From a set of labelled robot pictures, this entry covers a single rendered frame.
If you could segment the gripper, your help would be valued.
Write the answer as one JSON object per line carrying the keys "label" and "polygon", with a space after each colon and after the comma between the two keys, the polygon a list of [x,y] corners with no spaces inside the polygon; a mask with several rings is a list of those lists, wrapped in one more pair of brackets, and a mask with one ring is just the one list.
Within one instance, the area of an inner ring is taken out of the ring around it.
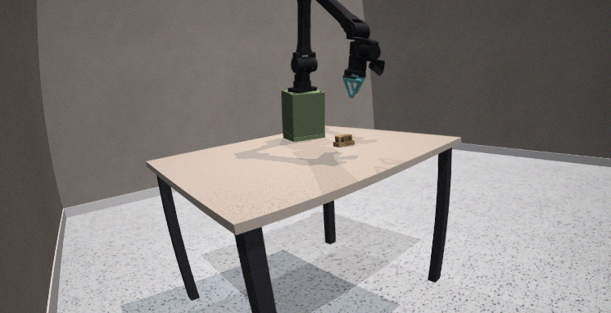
{"label": "gripper", "polygon": [[[366,78],[366,77],[364,77],[364,75],[366,76],[366,71],[363,73],[362,71],[356,71],[355,70],[355,58],[356,57],[363,58],[361,56],[352,56],[352,55],[350,55],[349,56],[348,68],[345,69],[344,75],[343,75],[343,81],[345,83],[346,90],[348,92],[349,98],[354,98],[354,96],[358,93],[362,83],[364,82],[364,80]],[[351,73],[351,72],[353,72],[353,73]],[[363,76],[361,76],[361,75],[363,75]],[[351,93],[351,91],[350,91],[348,82],[351,82],[351,87],[352,87],[353,93]],[[354,86],[354,83],[357,83],[356,87]]]}

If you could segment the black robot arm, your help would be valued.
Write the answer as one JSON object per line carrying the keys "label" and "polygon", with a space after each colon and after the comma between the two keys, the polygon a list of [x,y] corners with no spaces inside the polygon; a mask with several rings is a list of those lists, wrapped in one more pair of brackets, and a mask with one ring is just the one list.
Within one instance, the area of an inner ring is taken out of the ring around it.
{"label": "black robot arm", "polygon": [[[367,66],[365,61],[370,61],[369,69],[373,70],[377,75],[381,75],[384,72],[385,64],[384,61],[377,60],[380,57],[381,50],[378,46],[378,41],[369,39],[369,26],[363,20],[360,20],[357,16],[350,13],[337,0],[316,1],[339,22],[346,33],[346,39],[355,40],[350,44],[350,55],[363,57],[355,58],[355,70],[365,72]],[[315,57],[315,52],[311,51],[310,46],[311,0],[297,0],[297,4],[297,48],[296,52],[292,54],[291,61],[292,71],[296,74],[295,81],[293,81],[293,87],[288,88],[287,91],[292,93],[306,93],[317,90],[317,87],[310,86],[310,73],[317,70],[318,62]],[[303,57],[304,55],[309,56]]]}

